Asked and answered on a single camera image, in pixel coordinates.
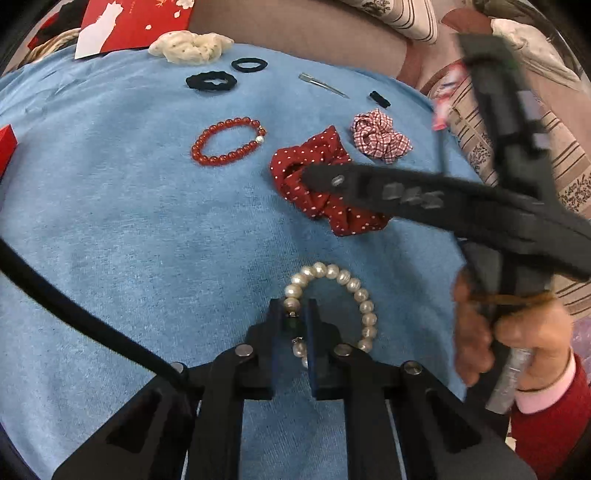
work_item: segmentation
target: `black hair tie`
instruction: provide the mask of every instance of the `black hair tie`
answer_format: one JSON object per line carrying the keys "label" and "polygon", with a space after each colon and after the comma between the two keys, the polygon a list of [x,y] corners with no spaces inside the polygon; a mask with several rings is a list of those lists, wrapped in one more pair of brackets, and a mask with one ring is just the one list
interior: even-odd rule
{"label": "black hair tie", "polygon": [[[221,80],[221,83],[213,83],[211,80]],[[187,85],[193,90],[201,92],[219,92],[232,90],[238,81],[227,72],[204,72],[193,75],[187,80]]]}
{"label": "black hair tie", "polygon": [[388,102],[384,97],[382,97],[378,92],[375,90],[369,94],[369,97],[376,102],[379,106],[383,108],[388,108],[390,106],[390,102]]}
{"label": "black hair tie", "polygon": [[[258,65],[256,67],[241,67],[242,63],[258,63]],[[255,58],[237,59],[232,62],[232,68],[242,73],[260,72],[266,69],[267,65],[269,64],[265,60]]]}

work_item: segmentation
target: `metal hair clip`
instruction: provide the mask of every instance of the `metal hair clip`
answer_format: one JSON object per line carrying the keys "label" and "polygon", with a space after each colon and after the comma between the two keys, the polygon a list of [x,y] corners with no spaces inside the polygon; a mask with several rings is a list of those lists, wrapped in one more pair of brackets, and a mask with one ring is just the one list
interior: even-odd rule
{"label": "metal hair clip", "polygon": [[300,80],[304,80],[305,82],[311,83],[312,85],[316,85],[318,87],[322,87],[325,88],[333,93],[336,93],[337,95],[340,95],[341,97],[345,97],[345,98],[349,98],[348,96],[346,96],[343,92],[341,92],[340,90],[337,90],[334,87],[331,87],[330,85],[327,85],[324,82],[321,82],[320,80],[315,79],[314,77],[308,75],[307,73],[300,73]]}

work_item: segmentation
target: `black scrunchie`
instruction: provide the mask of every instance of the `black scrunchie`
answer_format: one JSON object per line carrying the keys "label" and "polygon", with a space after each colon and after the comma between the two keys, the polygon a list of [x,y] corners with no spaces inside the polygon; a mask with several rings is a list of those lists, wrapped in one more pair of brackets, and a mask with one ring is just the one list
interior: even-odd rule
{"label": "black scrunchie", "polygon": [[[258,63],[258,65],[256,67],[243,67],[243,63]],[[232,68],[242,73],[260,72],[261,70],[266,69],[267,65],[269,64],[265,62],[265,60],[256,59],[252,57],[249,57],[247,59],[237,59],[232,62]]]}
{"label": "black scrunchie", "polygon": [[[221,80],[221,83],[213,83],[211,80]],[[204,72],[198,75],[193,75],[187,80],[189,88],[199,90],[201,92],[220,92],[224,90],[232,90],[238,83],[236,79],[226,72]]]}

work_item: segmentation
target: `red sleeve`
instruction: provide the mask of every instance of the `red sleeve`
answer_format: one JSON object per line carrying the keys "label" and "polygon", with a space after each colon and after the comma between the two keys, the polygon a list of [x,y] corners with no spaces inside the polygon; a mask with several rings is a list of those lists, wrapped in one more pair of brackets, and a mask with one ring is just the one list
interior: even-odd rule
{"label": "red sleeve", "polygon": [[526,415],[516,407],[511,413],[511,436],[517,454],[534,470],[538,480],[550,480],[567,459],[591,419],[591,390],[581,359],[564,396],[545,410]]}

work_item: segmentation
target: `finger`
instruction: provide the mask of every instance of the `finger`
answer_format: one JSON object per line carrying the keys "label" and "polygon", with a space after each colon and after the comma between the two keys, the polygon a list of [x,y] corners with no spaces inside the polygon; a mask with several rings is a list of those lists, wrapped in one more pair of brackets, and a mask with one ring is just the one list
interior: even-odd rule
{"label": "finger", "polygon": [[486,346],[492,342],[492,334],[486,319],[470,303],[456,305],[456,345],[466,342],[480,342]]}
{"label": "finger", "polygon": [[519,380],[522,390],[542,390],[553,384],[564,374],[570,360],[570,348],[562,351],[537,349],[534,361],[527,374]]}
{"label": "finger", "polygon": [[489,349],[489,345],[480,346],[472,343],[456,351],[456,361],[461,362],[466,368],[483,374],[492,368],[495,356]]}
{"label": "finger", "polygon": [[470,299],[470,283],[468,282],[468,272],[466,268],[462,268],[456,277],[452,290],[452,297],[454,301],[467,302]]}
{"label": "finger", "polygon": [[471,387],[472,385],[475,385],[476,382],[478,382],[478,378],[480,377],[478,372],[473,368],[470,368],[469,365],[466,365],[458,357],[456,357],[455,366],[457,374],[467,387]]}
{"label": "finger", "polygon": [[572,334],[572,317],[558,300],[503,317],[495,325],[497,340],[512,348],[563,351]]}

